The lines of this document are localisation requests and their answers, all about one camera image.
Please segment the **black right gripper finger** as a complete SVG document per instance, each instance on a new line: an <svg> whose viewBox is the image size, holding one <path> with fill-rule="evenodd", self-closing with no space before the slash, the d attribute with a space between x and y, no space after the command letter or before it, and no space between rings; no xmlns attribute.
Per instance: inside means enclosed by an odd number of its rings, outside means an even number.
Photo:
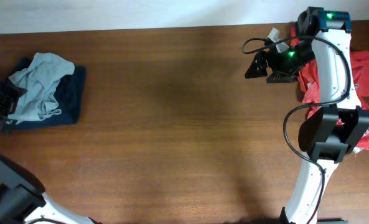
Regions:
<svg viewBox="0 0 369 224"><path fill-rule="evenodd" d="M245 78L267 77L267 67L266 52L260 51L255 55L250 67L247 69Z"/></svg>
<svg viewBox="0 0 369 224"><path fill-rule="evenodd" d="M272 71L272 73L266 79L266 83L294 83L294 82L296 82L296 76L278 71Z"/></svg>

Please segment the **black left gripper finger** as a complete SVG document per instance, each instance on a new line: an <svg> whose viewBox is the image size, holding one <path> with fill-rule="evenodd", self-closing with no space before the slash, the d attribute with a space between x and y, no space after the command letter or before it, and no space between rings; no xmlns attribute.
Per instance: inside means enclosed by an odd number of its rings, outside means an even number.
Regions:
<svg viewBox="0 0 369 224"><path fill-rule="evenodd" d="M0 134L8 134L13 128L13 122L10 120L0 120Z"/></svg>
<svg viewBox="0 0 369 224"><path fill-rule="evenodd" d="M0 82L0 112L2 115L13 114L16 110L19 98L27 93L27 90L15 86L9 79Z"/></svg>

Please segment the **light blue-grey t-shirt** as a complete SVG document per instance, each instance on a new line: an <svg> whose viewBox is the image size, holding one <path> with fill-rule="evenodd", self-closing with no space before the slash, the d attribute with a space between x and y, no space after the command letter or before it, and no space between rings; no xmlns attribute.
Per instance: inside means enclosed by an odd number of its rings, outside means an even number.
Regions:
<svg viewBox="0 0 369 224"><path fill-rule="evenodd" d="M74 64L58 55L36 53L27 68L9 77L16 87L27 92L19 98L15 112L8 118L21 123L60 115L62 110L54 94L61 79L74 71Z"/></svg>

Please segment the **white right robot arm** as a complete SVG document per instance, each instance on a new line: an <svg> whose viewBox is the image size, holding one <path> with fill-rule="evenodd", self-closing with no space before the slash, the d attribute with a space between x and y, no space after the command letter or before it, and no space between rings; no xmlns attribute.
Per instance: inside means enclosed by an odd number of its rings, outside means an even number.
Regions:
<svg viewBox="0 0 369 224"><path fill-rule="evenodd" d="M316 61L320 99L309 103L316 112L299 128L294 153L302 160L292 197L279 223L316 223L317 211L333 172L353 151L369 128L369 110L362 108L350 63L350 15L308 7L296 21L297 44L288 46L272 30L245 78L264 77L268 83L291 83L299 70Z"/></svg>

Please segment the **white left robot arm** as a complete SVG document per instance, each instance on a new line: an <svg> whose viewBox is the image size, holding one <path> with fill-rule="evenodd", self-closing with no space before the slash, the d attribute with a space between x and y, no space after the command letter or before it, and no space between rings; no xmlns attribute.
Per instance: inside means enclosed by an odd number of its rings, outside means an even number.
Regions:
<svg viewBox="0 0 369 224"><path fill-rule="evenodd" d="M0 132L26 92L8 80L0 82ZM34 174L0 153L0 224L22 223L97 224L97 221L54 202Z"/></svg>

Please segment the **dark navy folded garment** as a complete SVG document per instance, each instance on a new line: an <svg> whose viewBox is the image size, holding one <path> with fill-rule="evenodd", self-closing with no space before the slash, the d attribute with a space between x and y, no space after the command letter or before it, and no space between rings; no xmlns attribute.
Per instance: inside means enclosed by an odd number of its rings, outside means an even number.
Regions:
<svg viewBox="0 0 369 224"><path fill-rule="evenodd" d="M11 75L27 68L32 60L33 59L30 60L28 58L22 59ZM12 129L40 129L52 126L72 125L78 122L82 104L82 94L85 87L86 68L79 65L74 66L74 73L72 75L65 75L61 79L54 94L62 113L60 115L54 115L43 121L24 121L18 123L16 120L10 119L13 122Z"/></svg>

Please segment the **red printed t-shirt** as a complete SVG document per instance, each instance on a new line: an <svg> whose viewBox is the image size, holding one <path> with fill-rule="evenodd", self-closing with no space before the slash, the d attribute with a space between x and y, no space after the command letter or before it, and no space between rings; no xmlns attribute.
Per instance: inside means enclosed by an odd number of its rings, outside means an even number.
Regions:
<svg viewBox="0 0 369 224"><path fill-rule="evenodd" d="M369 105L364 97L369 97L369 52L351 51L350 63L352 66L353 82L357 96L361 101L362 108L369 110ZM319 76L317 62L313 60L301 69L297 78L301 91L304 92L304 103L318 103L320 100ZM353 149L354 153L369 150L369 128Z"/></svg>

